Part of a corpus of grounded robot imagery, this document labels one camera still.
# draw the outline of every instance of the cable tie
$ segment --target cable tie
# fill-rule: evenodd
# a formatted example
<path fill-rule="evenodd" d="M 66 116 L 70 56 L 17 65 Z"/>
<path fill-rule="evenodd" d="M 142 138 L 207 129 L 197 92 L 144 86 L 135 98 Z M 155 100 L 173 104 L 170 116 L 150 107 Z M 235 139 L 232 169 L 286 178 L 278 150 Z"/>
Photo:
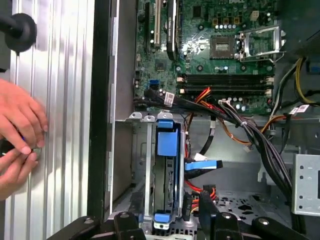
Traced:
<path fill-rule="evenodd" d="M 243 125 L 247 125 L 247 121 L 243 121 L 242 123 L 240 123 L 240 126 L 243 127 Z"/>

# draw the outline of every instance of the screw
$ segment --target screw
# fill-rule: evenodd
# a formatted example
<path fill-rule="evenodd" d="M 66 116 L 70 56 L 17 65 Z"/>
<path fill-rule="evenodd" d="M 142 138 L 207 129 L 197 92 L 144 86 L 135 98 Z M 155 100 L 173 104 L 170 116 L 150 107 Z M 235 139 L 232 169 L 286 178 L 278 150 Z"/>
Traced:
<path fill-rule="evenodd" d="M 268 225 L 269 224 L 269 222 L 264 218 L 259 218 L 259 223 L 261 223 L 263 225 Z"/>
<path fill-rule="evenodd" d="M 225 219 L 230 219 L 231 218 L 231 215 L 229 213 L 222 213 L 222 217 L 224 217 Z"/>
<path fill-rule="evenodd" d="M 90 218 L 87 218 L 85 221 L 84 221 L 84 224 L 92 224 L 94 221 Z"/>

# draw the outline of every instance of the cpu socket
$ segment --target cpu socket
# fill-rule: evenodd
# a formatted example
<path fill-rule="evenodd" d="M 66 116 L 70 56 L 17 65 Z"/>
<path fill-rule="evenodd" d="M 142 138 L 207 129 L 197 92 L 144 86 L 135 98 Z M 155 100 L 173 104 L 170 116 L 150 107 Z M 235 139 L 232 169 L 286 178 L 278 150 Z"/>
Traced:
<path fill-rule="evenodd" d="M 234 36 L 211 36 L 210 59 L 233 59 L 234 48 Z"/>

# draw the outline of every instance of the sticker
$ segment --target sticker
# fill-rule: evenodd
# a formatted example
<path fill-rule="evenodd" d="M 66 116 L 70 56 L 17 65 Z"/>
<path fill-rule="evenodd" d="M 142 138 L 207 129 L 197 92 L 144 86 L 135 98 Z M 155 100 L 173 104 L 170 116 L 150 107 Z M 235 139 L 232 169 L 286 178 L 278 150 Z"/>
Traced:
<path fill-rule="evenodd" d="M 215 129 L 216 128 L 216 121 L 210 121 L 210 128 Z"/>
<path fill-rule="evenodd" d="M 309 105 L 301 105 L 296 113 L 304 113 L 308 109 Z"/>
<path fill-rule="evenodd" d="M 297 112 L 299 108 L 298 107 L 295 107 L 294 109 L 291 110 L 291 112 L 289 112 L 290 115 L 293 115 Z"/>
<path fill-rule="evenodd" d="M 201 155 L 200 153 L 196 153 L 195 156 L 194 156 L 194 160 L 195 161 L 207 161 L 208 158 Z"/>
<path fill-rule="evenodd" d="M 164 97 L 164 105 L 167 105 L 169 107 L 172 107 L 172 104 L 174 103 L 175 95 L 171 92 L 165 92 Z"/>

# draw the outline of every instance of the chip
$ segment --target chip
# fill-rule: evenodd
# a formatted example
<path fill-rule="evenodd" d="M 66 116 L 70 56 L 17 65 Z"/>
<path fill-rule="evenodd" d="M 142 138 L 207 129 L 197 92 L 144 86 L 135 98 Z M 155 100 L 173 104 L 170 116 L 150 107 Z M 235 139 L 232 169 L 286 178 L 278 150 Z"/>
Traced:
<path fill-rule="evenodd" d="M 193 17 L 201 18 L 201 6 L 193 6 Z"/>
<path fill-rule="evenodd" d="M 238 25 L 240 24 L 240 18 L 238 16 L 236 16 L 234 19 L 233 19 L 233 23 Z"/>
<path fill-rule="evenodd" d="M 163 72 L 166 70 L 167 61 L 165 59 L 155 60 L 155 70 L 158 72 Z"/>
<path fill-rule="evenodd" d="M 232 59 L 235 38 L 232 36 L 211 36 L 210 59 Z"/>
<path fill-rule="evenodd" d="M 229 24 L 229 18 L 228 18 L 228 17 L 225 17 L 225 18 L 223 19 L 223 24 L 225 24 L 225 25 L 228 25 L 228 24 Z"/>
<path fill-rule="evenodd" d="M 212 26 L 215 27 L 216 25 L 218 25 L 218 18 L 214 17 L 212 19 Z"/>

